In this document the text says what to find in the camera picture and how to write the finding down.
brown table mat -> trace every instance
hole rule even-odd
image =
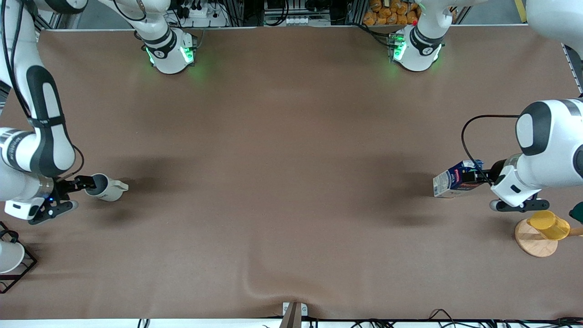
[[[577,97],[559,43],[528,27],[455,27],[411,73],[356,28],[207,32],[196,66],[150,67],[131,32],[44,32],[82,173],[129,184],[84,193],[40,226],[2,214],[38,266],[0,317],[258,317],[302,301],[326,318],[554,319],[580,315],[583,240],[536,259],[486,186],[432,198],[466,158],[478,114]],[[12,97],[2,126],[26,128]],[[519,151],[509,119],[476,122],[487,165]],[[545,190],[567,218],[581,188]]]

blue box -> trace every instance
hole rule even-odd
[[[476,163],[482,169],[484,162],[477,159]],[[477,172],[476,166],[471,160],[463,160],[433,178],[433,196],[454,198],[481,185],[479,182],[465,182],[462,174],[468,172]]]

yellow plastic cup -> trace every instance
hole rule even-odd
[[[561,240],[569,235],[571,227],[569,223],[551,211],[539,211],[534,213],[526,223],[535,228],[548,240]]]

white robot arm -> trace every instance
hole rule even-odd
[[[406,26],[399,51],[393,59],[404,68],[420,72],[429,68],[437,59],[441,42],[452,23],[450,6],[473,6],[488,0],[415,0],[422,6],[422,14],[416,26]]]
[[[43,9],[78,13],[86,0],[38,0]],[[0,128],[0,201],[5,212],[37,224],[77,207],[68,193],[95,188],[91,177],[59,175],[75,162],[57,86],[41,62],[32,13],[35,3],[1,0],[0,79],[10,85],[34,129]]]
[[[150,61],[160,72],[174,74],[194,63],[196,38],[171,28],[164,18],[170,0],[99,0],[122,16],[146,44]]]
[[[530,0],[526,17],[539,34],[583,54],[580,0]],[[491,170],[491,190],[500,198],[490,203],[493,210],[541,210],[536,195],[542,189],[583,185],[582,114],[583,98],[543,100],[521,113],[515,132],[522,153]]]
[[[522,153],[504,162],[491,187],[501,201],[520,208],[542,189],[583,185],[582,100],[543,100],[525,108],[515,131]],[[500,205],[492,203],[494,210]]]

white cup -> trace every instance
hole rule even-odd
[[[18,242],[18,233],[12,230],[2,230],[0,238],[9,234],[10,242],[0,240],[0,273],[7,273],[14,270],[24,258],[24,246]]]
[[[95,181],[95,189],[85,189],[85,193],[91,197],[97,197],[104,201],[116,201],[120,199],[124,191],[129,189],[127,184],[119,180],[112,180],[103,173],[97,173],[91,177]]]

